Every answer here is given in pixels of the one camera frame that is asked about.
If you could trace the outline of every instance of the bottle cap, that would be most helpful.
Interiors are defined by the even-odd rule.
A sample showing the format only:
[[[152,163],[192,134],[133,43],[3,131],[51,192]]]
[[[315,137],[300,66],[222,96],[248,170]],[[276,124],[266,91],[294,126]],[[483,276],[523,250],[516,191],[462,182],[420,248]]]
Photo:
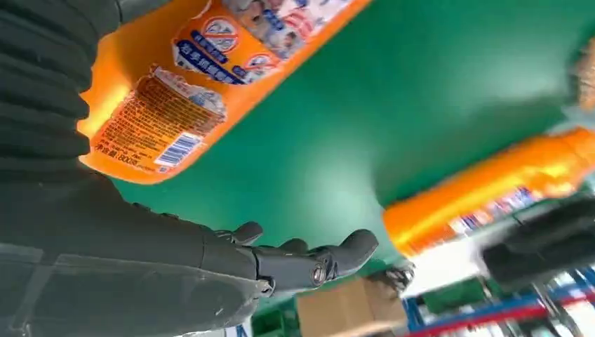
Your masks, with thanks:
[[[595,169],[595,132],[585,128],[576,128],[559,136],[589,166]]]

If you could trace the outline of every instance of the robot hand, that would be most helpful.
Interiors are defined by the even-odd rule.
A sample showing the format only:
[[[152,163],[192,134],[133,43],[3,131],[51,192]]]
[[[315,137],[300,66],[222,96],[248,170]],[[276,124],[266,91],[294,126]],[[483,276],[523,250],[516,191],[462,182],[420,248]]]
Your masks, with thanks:
[[[252,244],[262,236],[255,222],[245,223],[236,231],[216,231],[228,242]],[[268,294],[315,289],[323,283],[353,274],[372,256],[378,241],[368,230],[351,233],[339,246],[320,246],[308,250],[301,239],[291,239],[279,248],[270,246],[241,249],[253,254],[257,279],[269,283]]]

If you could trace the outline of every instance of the plastic bottle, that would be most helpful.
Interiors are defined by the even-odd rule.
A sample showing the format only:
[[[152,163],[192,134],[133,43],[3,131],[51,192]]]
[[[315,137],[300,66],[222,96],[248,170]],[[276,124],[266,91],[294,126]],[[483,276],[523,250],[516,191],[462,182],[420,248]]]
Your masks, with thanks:
[[[122,27],[81,95],[80,160],[134,183],[175,176],[369,2],[176,0]]]
[[[595,133],[531,138],[389,206],[384,221],[405,256],[466,235],[545,198],[567,197],[595,170]]]

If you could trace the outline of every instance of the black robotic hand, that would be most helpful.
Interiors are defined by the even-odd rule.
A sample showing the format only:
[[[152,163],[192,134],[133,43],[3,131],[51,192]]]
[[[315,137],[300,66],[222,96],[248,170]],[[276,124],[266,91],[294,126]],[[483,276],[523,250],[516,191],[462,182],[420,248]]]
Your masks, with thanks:
[[[217,231],[215,234],[234,244],[249,245],[262,236],[262,228],[249,222],[235,232]],[[357,230],[339,246],[308,250],[303,240],[291,239],[279,248],[244,246],[242,249],[254,255],[257,278],[271,286],[267,292],[276,293],[314,289],[324,282],[353,274],[368,261],[377,246],[372,232]]]
[[[258,298],[314,289],[371,256],[367,231],[310,251],[247,246],[125,202],[78,160],[97,43],[169,0],[0,0],[0,336],[129,337],[219,329]]]

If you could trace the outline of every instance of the nutrition label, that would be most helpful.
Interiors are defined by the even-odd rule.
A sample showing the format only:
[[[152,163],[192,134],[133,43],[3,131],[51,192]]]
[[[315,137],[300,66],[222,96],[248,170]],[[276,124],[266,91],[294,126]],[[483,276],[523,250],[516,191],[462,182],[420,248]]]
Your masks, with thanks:
[[[168,73],[160,75],[167,80]],[[151,172],[186,159],[225,115],[203,106],[207,93],[185,97],[178,91],[187,87],[169,82],[155,74],[141,78],[98,134],[95,150]]]

